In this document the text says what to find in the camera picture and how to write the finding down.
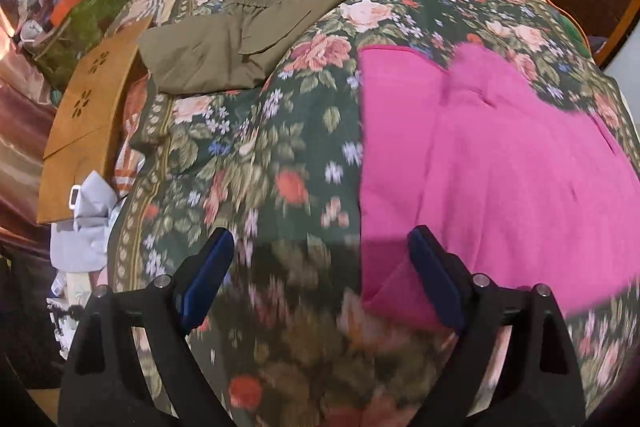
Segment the magenta pink pants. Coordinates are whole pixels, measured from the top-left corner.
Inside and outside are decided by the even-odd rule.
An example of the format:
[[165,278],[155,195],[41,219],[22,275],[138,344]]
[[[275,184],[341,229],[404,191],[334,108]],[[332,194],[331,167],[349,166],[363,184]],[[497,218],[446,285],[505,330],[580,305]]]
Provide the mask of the magenta pink pants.
[[598,115],[541,101],[477,44],[444,67],[367,46],[359,65],[364,309],[416,329],[445,324],[454,295],[410,255],[418,225],[502,286],[549,285],[564,313],[638,275],[639,180]]

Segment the white crumpled cloth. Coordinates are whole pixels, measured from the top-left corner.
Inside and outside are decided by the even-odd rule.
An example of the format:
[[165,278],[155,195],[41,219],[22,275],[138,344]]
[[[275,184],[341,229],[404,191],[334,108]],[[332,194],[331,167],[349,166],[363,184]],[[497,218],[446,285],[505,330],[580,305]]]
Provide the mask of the white crumpled cloth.
[[125,199],[96,171],[68,195],[72,219],[51,225],[50,261],[68,273],[100,272],[107,265],[107,246]]

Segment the dark green floral bedspread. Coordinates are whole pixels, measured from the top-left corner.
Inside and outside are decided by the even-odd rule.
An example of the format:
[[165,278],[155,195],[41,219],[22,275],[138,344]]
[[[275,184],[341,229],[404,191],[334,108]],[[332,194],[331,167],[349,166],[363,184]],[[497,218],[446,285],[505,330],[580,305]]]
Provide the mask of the dark green floral bedspread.
[[[224,0],[163,0],[165,24]],[[145,157],[108,246],[119,291],[148,285],[213,229],[236,244],[228,282],[188,340],[241,426],[403,426],[454,347],[363,310],[359,49],[402,44],[446,63],[460,42],[511,60],[556,110],[602,117],[631,161],[617,82],[544,0],[349,0],[308,29],[262,87],[175,98],[150,88]]]

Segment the wooden lap desk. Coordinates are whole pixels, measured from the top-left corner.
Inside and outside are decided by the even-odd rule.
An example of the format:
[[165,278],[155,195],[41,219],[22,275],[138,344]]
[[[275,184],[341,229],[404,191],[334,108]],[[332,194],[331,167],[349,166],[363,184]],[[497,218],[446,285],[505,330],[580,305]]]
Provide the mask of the wooden lap desk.
[[130,83],[146,74],[138,51],[150,27],[147,16],[104,39],[77,64],[58,106],[39,187],[37,222],[73,216],[70,191],[93,171],[110,182],[122,133],[122,108]]

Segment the pink striped curtain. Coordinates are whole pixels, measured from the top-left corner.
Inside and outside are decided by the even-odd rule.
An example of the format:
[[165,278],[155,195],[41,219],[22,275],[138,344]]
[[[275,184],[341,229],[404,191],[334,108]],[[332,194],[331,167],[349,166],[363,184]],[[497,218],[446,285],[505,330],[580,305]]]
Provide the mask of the pink striped curtain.
[[51,90],[17,49],[1,17],[1,242],[49,256],[50,228],[37,222],[43,152],[55,116]]

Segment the olive green folded pants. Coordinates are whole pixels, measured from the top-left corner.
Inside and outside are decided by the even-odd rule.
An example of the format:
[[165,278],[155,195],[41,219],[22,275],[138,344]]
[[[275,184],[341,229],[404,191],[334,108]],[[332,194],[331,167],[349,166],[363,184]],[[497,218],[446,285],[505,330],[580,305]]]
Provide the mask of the olive green folded pants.
[[146,30],[139,53],[163,93],[253,89],[307,29],[344,1],[226,0],[214,14]]

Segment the green basket of clutter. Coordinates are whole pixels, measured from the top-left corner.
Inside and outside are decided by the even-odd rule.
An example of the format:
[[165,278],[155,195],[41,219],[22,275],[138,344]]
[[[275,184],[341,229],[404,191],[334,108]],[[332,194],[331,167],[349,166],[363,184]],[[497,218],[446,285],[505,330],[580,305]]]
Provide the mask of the green basket of clutter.
[[51,87],[64,91],[77,63],[103,39],[127,0],[46,0],[20,43]]

